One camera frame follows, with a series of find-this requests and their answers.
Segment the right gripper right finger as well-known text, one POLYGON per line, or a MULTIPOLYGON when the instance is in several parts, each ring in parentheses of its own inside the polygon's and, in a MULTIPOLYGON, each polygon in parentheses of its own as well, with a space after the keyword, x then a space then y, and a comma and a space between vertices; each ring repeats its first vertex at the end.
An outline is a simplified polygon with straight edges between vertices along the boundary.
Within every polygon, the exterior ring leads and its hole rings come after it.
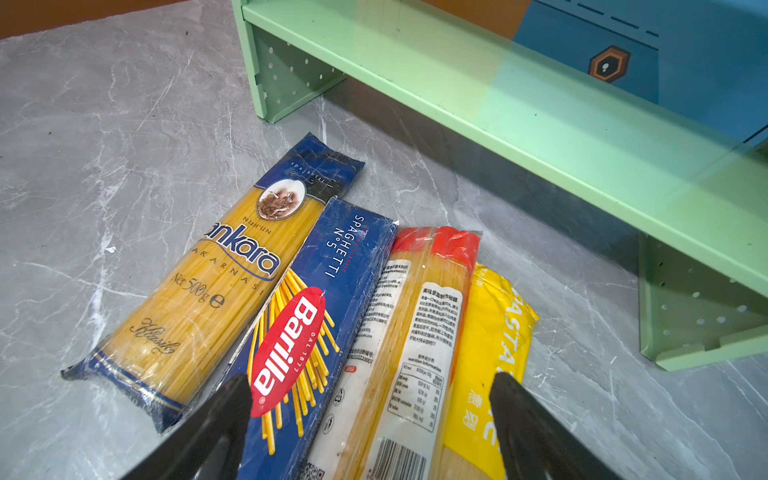
POLYGON ((494 376, 489 399, 508 479, 619 477, 510 374, 494 376))

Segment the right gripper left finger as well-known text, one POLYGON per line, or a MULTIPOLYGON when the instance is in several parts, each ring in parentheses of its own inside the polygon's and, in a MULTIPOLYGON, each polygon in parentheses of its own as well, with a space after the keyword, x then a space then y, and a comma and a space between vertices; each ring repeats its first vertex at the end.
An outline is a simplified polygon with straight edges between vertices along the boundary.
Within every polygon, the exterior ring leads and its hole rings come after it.
POLYGON ((227 380, 126 479, 235 479, 252 404, 247 376, 227 380))

